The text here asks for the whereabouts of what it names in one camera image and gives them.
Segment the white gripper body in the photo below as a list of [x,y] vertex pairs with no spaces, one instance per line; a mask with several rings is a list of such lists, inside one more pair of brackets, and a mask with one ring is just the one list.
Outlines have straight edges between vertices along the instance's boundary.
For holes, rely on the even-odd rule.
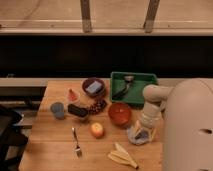
[[140,121],[147,128],[155,128],[158,120],[161,117],[160,107],[152,103],[145,103]]

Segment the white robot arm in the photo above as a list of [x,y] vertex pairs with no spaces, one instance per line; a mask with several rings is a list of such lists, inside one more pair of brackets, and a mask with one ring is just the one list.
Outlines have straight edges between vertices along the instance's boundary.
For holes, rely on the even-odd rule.
[[142,90],[149,116],[165,103],[162,171],[213,171],[213,79]]

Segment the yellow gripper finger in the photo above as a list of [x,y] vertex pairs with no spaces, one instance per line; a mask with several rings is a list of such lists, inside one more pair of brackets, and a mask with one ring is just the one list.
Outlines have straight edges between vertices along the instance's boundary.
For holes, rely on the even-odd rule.
[[155,135],[156,135],[156,131],[157,131],[157,128],[154,128],[154,129],[152,130],[152,133],[151,133],[151,136],[150,136],[150,140],[153,140],[153,139],[154,139],[154,137],[155,137]]
[[141,123],[140,123],[139,120],[137,120],[137,121],[135,122],[135,125],[134,125],[134,128],[133,128],[133,132],[134,132],[134,137],[135,137],[135,138],[136,138],[136,136],[139,134],[140,130],[141,130]]

